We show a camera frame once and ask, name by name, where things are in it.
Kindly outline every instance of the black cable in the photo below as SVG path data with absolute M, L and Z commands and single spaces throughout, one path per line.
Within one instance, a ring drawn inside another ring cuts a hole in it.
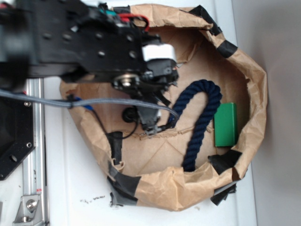
M 139 119 L 138 119 L 138 120 L 135 121 L 135 123 L 136 123 L 135 128 L 133 129 L 132 132 L 130 132 L 130 134 L 126 135 L 125 137 L 115 137 L 114 135 L 109 134 L 109 133 L 107 132 L 107 130 L 105 129 L 105 127 L 104 127 L 104 125 L 103 125 L 103 122 L 101 121 L 101 119 L 100 119 L 100 117 L 98 116 L 97 112 L 96 112 L 94 109 L 92 109 L 92 110 L 90 110 L 90 111 L 94 114 L 95 118 L 97 119 L 97 121 L 98 121 L 100 127 L 102 128 L 102 130 L 104 131 L 104 133 L 105 133 L 106 135 L 108 135 L 108 136 L 114 138 L 114 139 L 124 140 L 124 139 L 129 138 L 130 136 L 132 136 L 132 135 L 135 133 L 135 131 L 136 131 L 136 129 L 138 128 L 138 125 L 139 125 Z

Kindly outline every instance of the mounting hole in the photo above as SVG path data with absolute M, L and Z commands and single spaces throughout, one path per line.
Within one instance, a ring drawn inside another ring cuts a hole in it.
M 13 162 L 17 162 L 18 161 L 18 159 L 13 154 L 9 158 Z

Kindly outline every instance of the red wire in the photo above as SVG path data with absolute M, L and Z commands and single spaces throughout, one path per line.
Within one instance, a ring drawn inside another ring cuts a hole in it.
M 120 14 L 118 14 L 118 16 L 120 16 L 120 18 L 137 18 L 137 19 L 143 20 L 146 23 L 144 30 L 147 32 L 150 29 L 150 22 L 149 22 L 148 18 L 144 15 L 131 14 L 131 13 L 120 13 Z

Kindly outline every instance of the navy blue rope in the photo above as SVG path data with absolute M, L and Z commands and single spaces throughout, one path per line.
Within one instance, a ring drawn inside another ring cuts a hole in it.
M 188 148 L 183 161 L 184 171 L 192 172 L 195 170 L 195 163 L 197 154 L 202 145 L 204 138 L 204 132 L 206 131 L 207 125 L 210 120 L 214 117 L 217 108 L 220 106 L 220 100 L 222 98 L 221 89 L 215 85 L 212 81 L 199 80 L 191 83 L 179 96 L 173 109 L 179 114 L 179 117 L 186 108 L 186 105 L 190 102 L 193 96 L 199 92 L 206 92 L 208 95 L 208 104 L 200 115 L 199 119 L 196 121 L 195 128 L 193 130 L 193 135 L 190 142 L 188 143 Z M 170 116 L 169 122 L 174 120 L 173 116 Z

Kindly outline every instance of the green box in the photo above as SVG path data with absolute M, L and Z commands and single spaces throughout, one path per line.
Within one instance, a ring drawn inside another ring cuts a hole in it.
M 234 146 L 237 143 L 237 109 L 235 103 L 221 104 L 214 115 L 215 146 Z

